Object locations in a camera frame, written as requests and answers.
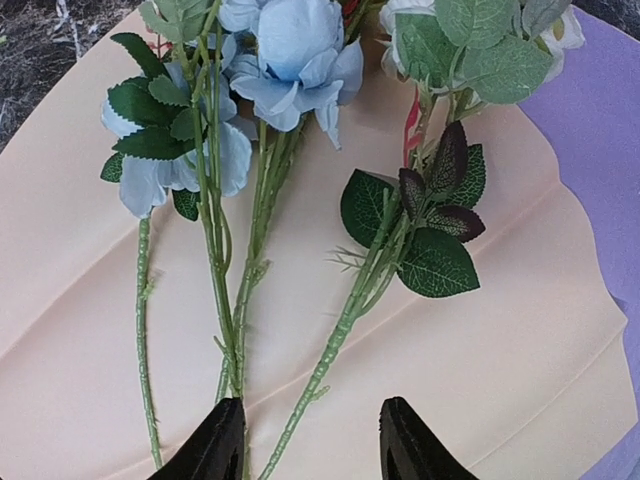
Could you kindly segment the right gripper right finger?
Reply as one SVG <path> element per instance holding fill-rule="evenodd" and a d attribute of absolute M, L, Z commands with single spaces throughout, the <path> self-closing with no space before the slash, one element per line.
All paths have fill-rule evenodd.
<path fill-rule="evenodd" d="M 384 480 L 477 480 L 403 397 L 384 400 L 379 433 Z"/>

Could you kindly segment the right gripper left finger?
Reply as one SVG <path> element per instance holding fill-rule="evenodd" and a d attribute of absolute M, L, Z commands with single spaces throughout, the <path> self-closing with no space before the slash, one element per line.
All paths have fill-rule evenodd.
<path fill-rule="evenodd" d="M 245 426 L 242 400 L 220 400 L 152 480 L 241 479 Z"/>

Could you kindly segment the peach and green wrapping paper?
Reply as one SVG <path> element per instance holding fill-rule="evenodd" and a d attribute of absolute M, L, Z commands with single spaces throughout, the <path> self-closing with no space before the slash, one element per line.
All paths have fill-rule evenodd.
<path fill-rule="evenodd" d="M 426 298 L 399 279 L 359 319 L 270 478 L 262 471 L 338 320 L 365 248 L 345 229 L 343 191 L 357 171 L 402 165 L 413 84 L 382 67 L 387 1 L 337 1 L 362 86 L 339 108 L 334 146 L 306 115 L 248 303 L 244 395 L 220 394 L 223 356 L 204 229 L 172 203 L 151 219 L 147 342 L 165 464 L 224 398 L 246 426 L 241 479 L 383 479 L 379 416 L 403 397 L 477 479 L 578 479 L 639 413 L 582 419 L 581 374 L 625 366 L 611 348 L 627 319 L 610 297 L 589 218 L 560 178 L 557 154 L 522 104 L 488 105 L 462 124 L 484 182 L 484 232 L 466 243 L 477 289 Z M 259 163 L 259 119 L 230 86 L 250 33 L 223 26 L 223 75 L 250 129 L 247 184 L 222 201 L 231 230 L 232 318 L 246 261 Z M 139 10 L 45 98 L 1 157 L 1 475 L 5 479 L 152 479 L 136 349 L 138 221 L 101 172 L 116 136 L 102 123 L 109 88 L 140 70 L 113 41 L 150 33 Z"/>

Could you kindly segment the small blue flower stem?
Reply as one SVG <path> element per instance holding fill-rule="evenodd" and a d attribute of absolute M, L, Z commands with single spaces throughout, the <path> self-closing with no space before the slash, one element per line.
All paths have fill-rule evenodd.
<path fill-rule="evenodd" d="M 151 219 L 167 203 L 203 226 L 223 356 L 218 391 L 240 389 L 227 285 L 232 238 L 222 201 L 247 184 L 252 145 L 223 75 L 233 52 L 219 9 L 216 1 L 142 3 L 140 15 L 157 40 L 150 43 L 133 32 L 113 36 L 140 72 L 109 88 L 101 112 L 103 125 L 117 138 L 101 177 L 118 185 L 122 204 L 138 221 L 136 349 L 157 471 L 165 462 L 150 381 L 147 313 L 153 288 Z"/>

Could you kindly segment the blue fake flower stem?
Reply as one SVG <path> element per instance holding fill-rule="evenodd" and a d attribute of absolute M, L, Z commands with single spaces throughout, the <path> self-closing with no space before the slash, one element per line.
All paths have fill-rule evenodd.
<path fill-rule="evenodd" d="M 286 179 L 304 119 L 313 113 L 334 146 L 339 108 L 362 86 L 364 55 L 359 41 L 347 42 L 337 1 L 226 1 L 222 26 L 250 33 L 255 50 L 236 58 L 231 89 L 253 104 L 259 119 L 259 163 L 250 240 L 233 314 L 234 396 L 244 395 L 248 303 L 266 266 L 263 248 L 273 205 Z"/>

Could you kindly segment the white and red flower stem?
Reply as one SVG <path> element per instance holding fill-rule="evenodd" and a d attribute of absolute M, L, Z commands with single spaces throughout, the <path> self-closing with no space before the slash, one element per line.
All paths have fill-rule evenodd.
<path fill-rule="evenodd" d="M 295 407 L 262 471 L 270 478 L 355 323 L 399 279 L 426 298 L 475 290 L 466 243 L 484 232 L 475 212 L 484 182 L 469 174 L 479 148 L 463 120 L 488 105 L 524 100 L 556 78 L 566 50 L 584 35 L 567 1 L 387 1 L 383 69 L 413 84 L 397 177 L 353 173 L 340 214 L 364 254 L 340 261 L 356 280 Z"/>

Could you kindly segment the purple wrapping paper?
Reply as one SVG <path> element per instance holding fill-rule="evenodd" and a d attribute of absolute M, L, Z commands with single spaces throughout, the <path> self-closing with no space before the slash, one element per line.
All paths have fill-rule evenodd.
<path fill-rule="evenodd" d="M 639 41 L 598 18 L 584 1 L 574 15 L 585 46 L 569 52 L 558 79 L 522 104 L 557 154 L 560 178 L 593 229 L 606 289 L 627 319 L 611 348 L 626 362 L 578 391 L 582 419 L 605 426 L 639 411 Z"/>

